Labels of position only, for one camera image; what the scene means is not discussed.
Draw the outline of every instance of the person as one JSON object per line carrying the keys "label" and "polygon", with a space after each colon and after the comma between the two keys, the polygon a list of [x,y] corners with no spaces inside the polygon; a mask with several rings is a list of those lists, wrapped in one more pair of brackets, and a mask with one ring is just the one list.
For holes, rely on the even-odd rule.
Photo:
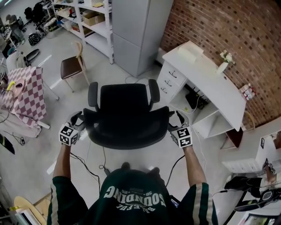
{"label": "person", "polygon": [[7,70],[10,72],[12,69],[25,68],[25,60],[23,52],[17,51],[14,47],[8,51],[8,58],[6,59]]}
{"label": "person", "polygon": [[2,34],[0,34],[0,51],[2,52],[5,58],[8,58],[8,51],[11,47],[7,43],[7,41],[3,38]]}
{"label": "person", "polygon": [[225,190],[237,190],[237,191],[248,191],[255,198],[260,198],[261,194],[270,189],[281,188],[281,173],[272,174],[268,164],[264,166],[266,171],[266,178],[247,178],[245,176],[227,178],[224,189]]}
{"label": "person", "polygon": [[71,182],[70,151],[70,146],[62,144],[51,184],[47,225],[218,224],[209,185],[192,146],[184,148],[190,188],[177,208],[158,168],[144,173],[124,163],[106,177],[98,200],[88,209]]}
{"label": "person", "polygon": [[9,26],[13,32],[13,35],[15,38],[18,40],[19,43],[24,44],[25,43],[25,38],[22,34],[22,31],[19,29],[19,23],[16,15],[10,15],[8,14],[6,16],[6,21],[9,21]]}

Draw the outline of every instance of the chair armrest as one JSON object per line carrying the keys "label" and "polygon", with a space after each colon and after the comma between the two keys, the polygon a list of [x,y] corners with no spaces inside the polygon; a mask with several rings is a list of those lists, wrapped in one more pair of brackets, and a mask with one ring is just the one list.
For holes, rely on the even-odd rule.
{"label": "chair armrest", "polygon": [[95,107],[96,111],[99,110],[97,104],[97,87],[98,87],[97,82],[92,82],[88,90],[88,104],[90,107]]}
{"label": "chair armrest", "polygon": [[151,102],[157,103],[160,101],[160,91],[156,80],[149,79],[148,80],[150,95],[151,95]]}

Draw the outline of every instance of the white floor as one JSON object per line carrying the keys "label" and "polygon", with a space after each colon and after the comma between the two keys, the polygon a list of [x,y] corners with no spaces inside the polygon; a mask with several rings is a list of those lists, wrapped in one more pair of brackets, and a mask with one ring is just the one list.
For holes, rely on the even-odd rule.
{"label": "white floor", "polygon": [[[29,26],[25,33],[32,32],[33,26]],[[43,64],[43,79],[49,86],[60,80],[60,66],[63,59],[76,54],[74,41],[81,41],[74,34],[61,30],[58,36],[53,39],[44,38],[39,44],[31,47],[28,41],[19,47],[19,50],[28,54],[33,49],[39,48],[41,53],[32,65],[39,65],[46,57],[52,55]],[[87,76],[90,82],[97,81],[99,87],[106,84],[124,83],[129,76],[116,64],[111,65],[106,56],[90,45],[84,46],[84,59],[88,68]],[[155,66],[153,70],[145,73],[141,77],[157,79],[160,68]],[[134,78],[129,78],[127,82],[133,82]],[[80,111],[88,106],[87,103],[87,83],[84,77],[76,76],[69,79],[73,89],[72,93],[64,82],[59,82],[53,91],[60,97],[59,101],[48,90],[44,91],[47,106],[47,116],[44,122],[49,124],[49,130],[43,129],[38,138],[26,138],[26,145],[20,146],[12,137],[7,136],[13,143],[16,154],[12,155],[5,149],[0,149],[0,174],[3,177],[3,184],[7,188],[11,199],[15,196],[22,196],[31,202],[36,202],[50,192],[52,175],[47,173],[47,169],[55,162],[60,150],[58,141],[58,130],[66,122],[69,114]],[[200,152],[199,141],[193,133],[194,150],[204,167],[204,160]],[[206,158],[206,176],[213,193],[222,190],[224,181],[229,175],[228,170],[220,163],[219,148],[222,145],[224,136],[217,136],[210,139],[201,139],[201,148]],[[89,169],[101,177],[105,178],[105,173],[99,170],[98,166],[104,163],[102,148],[92,142],[87,137],[79,141],[72,147],[74,154],[86,160]],[[159,167],[161,177],[167,181],[171,167],[175,161],[183,155],[183,151],[172,142],[170,135],[155,145],[144,149],[132,151],[120,151],[105,149],[106,167],[109,170],[117,169],[125,161],[131,164],[133,169],[143,170],[150,166]],[[98,184],[86,172],[83,165],[75,159],[71,159],[72,182],[84,198],[88,206],[91,206],[98,198]],[[177,199],[181,200],[189,188],[187,180],[186,164],[182,159],[173,171],[168,190]],[[214,202],[218,214],[219,224],[223,224],[238,202],[241,194],[239,192],[220,193],[214,196]]]}

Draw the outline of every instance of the brown chair seat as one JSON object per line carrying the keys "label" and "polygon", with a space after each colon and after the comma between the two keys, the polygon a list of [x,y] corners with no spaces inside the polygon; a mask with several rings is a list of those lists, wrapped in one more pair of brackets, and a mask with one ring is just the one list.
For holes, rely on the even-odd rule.
{"label": "brown chair seat", "polygon": [[71,77],[71,76],[76,75],[81,72],[82,72],[82,68],[81,68],[76,56],[67,58],[61,62],[61,78],[62,79]]}

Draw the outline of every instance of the black bag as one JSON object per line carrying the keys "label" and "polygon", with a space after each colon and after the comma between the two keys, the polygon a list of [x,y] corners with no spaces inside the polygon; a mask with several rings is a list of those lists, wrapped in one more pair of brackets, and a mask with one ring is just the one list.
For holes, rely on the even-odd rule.
{"label": "black bag", "polygon": [[38,42],[40,42],[40,40],[41,40],[41,37],[40,37],[40,35],[37,34],[37,33],[32,33],[32,34],[30,34],[29,37],[28,37],[28,41],[29,41],[29,44],[30,44],[31,46],[36,45]]}

